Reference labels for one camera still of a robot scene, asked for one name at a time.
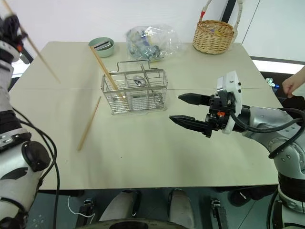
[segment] white wall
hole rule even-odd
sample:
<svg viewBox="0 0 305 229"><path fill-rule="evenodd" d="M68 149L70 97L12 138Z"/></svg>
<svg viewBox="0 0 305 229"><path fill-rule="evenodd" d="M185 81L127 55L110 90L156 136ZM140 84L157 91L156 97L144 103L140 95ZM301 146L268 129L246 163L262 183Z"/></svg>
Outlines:
<svg viewBox="0 0 305 229"><path fill-rule="evenodd" d="M243 46L251 56L305 62L304 37L304 0L261 0Z"/></svg>
<svg viewBox="0 0 305 229"><path fill-rule="evenodd" d="M124 42L136 25L166 23L192 42L206 0L7 0L38 49L49 41L88 42L106 36ZM213 0L205 20L219 20L227 0ZM0 15L7 15L0 1ZM25 42L25 47L36 53Z"/></svg>
<svg viewBox="0 0 305 229"><path fill-rule="evenodd" d="M258 5L259 0L244 0L243 1L243 12L238 25L238 34L235 42L242 43L246 35L247 29L250 25L251 19L254 15L255 9ZM229 19L229 24L235 25L238 13L238 4L236 3Z"/></svg>

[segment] metal wire basket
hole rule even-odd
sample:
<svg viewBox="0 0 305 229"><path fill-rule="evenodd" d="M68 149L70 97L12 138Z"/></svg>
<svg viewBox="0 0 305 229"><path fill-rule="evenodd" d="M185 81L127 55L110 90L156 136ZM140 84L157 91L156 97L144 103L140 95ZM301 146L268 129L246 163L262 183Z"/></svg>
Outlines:
<svg viewBox="0 0 305 229"><path fill-rule="evenodd" d="M120 71L121 64L139 63L137 70ZM117 62L117 70L109 72L118 90L111 87L105 75L101 89L113 114L164 109L167 89L165 71L151 68L148 60Z"/></svg>

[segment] wooden chopstick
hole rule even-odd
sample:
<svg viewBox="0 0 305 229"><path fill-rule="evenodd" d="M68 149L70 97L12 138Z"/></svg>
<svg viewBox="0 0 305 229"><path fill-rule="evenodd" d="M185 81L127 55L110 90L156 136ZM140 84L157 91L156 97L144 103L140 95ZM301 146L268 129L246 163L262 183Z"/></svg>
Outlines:
<svg viewBox="0 0 305 229"><path fill-rule="evenodd" d="M104 63L102 62L102 60L100 59L100 57L98 56L96 50L94 49L93 46L90 46L90 49L91 51L93 52L96 60L98 61L101 69L103 70L103 72L105 73L105 76L107 77L107 79L110 81L110 84L111 84L111 87L114 89L114 90L118 90L119 88L117 87L117 85L115 84L113 78L111 77L111 75L109 74L106 66L104 65Z"/></svg>
<svg viewBox="0 0 305 229"><path fill-rule="evenodd" d="M78 147L77 147L77 150L78 150L78 151L80 151L80 150L82 149L82 145L83 145L84 142L85 142L86 136L87 136L88 131L89 131L90 127L91 127L91 124L92 124L92 121L93 121L93 119L94 119L95 113L96 113L96 111L97 111L97 108L99 107L101 98L102 98L102 97L100 96L100 97L99 97L99 100L97 101L97 104L96 104L96 106L95 106L95 109L94 109L94 111L93 111L93 113L92 113L92 115L91 115L91 118L90 118L89 122L87 123L86 128L85 128L85 130L84 130L84 132L83 132L83 134L82 134L82 136L81 136L81 141L80 141L80 143L79 143L79 145L78 145Z"/></svg>
<svg viewBox="0 0 305 229"><path fill-rule="evenodd" d="M7 8L7 10L9 11L9 13L14 14L14 12L12 11L11 7L9 6L9 4L6 2L6 0L2 0L4 3L4 6ZM19 24L19 27L21 29L22 32L25 32L25 29L23 28L23 26L21 24ZM34 45L34 42L32 41L32 39L29 37L29 35L27 36L27 39L30 43L30 45L33 47L33 49L35 50L35 52L37 53L37 55L39 56L39 58L41 59L41 61L44 63L44 65L47 67L47 69L50 71L50 73L53 75L53 77L59 82L61 83L61 81L59 80L59 78L56 76L55 72L52 70L52 68L48 65L48 63L45 61L45 59L43 58L43 56L40 54L38 48Z"/></svg>
<svg viewBox="0 0 305 229"><path fill-rule="evenodd" d="M105 73L105 76L107 77L107 79L109 80L111 87L113 90L118 90L119 88L117 87L117 85L115 84L112 76L110 75L109 71L107 70L106 66L104 65L104 63L102 62L102 60L100 59L100 57L98 56L96 50L94 49L93 46L90 46L91 51L93 52L97 62L99 63L100 68L103 70L103 72ZM118 93L119 95L119 100L120 101L124 101L126 102L126 98L124 98L122 93ZM124 104L124 106L126 107L126 109L129 110L129 106L127 104Z"/></svg>

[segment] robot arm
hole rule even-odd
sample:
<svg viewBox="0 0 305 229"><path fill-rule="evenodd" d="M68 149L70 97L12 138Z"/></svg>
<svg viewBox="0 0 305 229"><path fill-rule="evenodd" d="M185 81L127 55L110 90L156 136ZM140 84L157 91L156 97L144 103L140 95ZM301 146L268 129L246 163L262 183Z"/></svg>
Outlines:
<svg viewBox="0 0 305 229"><path fill-rule="evenodd" d="M170 119L187 129L201 132L206 137L211 137L213 130L221 129L226 134L233 130L241 132L243 136L265 146L270 152L269 157L274 159L278 171L281 210L277 213L281 215L282 224L280 226L277 224L276 228L282 229L289 224L305 227L305 152L303 150L305 149L305 134L302 133L291 144L284 145L284 148L275 154L275 150L279 146L286 143L297 132L301 133L303 129L300 130L301 127L296 123L297 120L293 120L283 110L241 106L240 96L240 83L236 73L231 72L218 80L215 95L183 94L178 97L190 104L209 106L205 122L184 115L170 116ZM238 120L246 126L261 130L276 129L269 133L245 130L241 125L235 123L230 115L231 112L234 112Z"/></svg>
<svg viewBox="0 0 305 229"><path fill-rule="evenodd" d="M8 86L13 67L19 59L22 39L17 35L16 16L0 20L0 228L25 228L41 175L50 164L45 147L31 141L31 134L22 128L9 101Z"/></svg>

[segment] clear plastic bag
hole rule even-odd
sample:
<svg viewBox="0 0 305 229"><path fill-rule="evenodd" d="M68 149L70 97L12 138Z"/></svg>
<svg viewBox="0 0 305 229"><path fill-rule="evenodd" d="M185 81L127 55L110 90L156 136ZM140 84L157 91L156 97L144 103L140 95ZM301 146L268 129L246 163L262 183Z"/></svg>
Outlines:
<svg viewBox="0 0 305 229"><path fill-rule="evenodd" d="M126 33L127 50L132 58L156 61L181 49L176 31L166 24L136 26Z"/></svg>

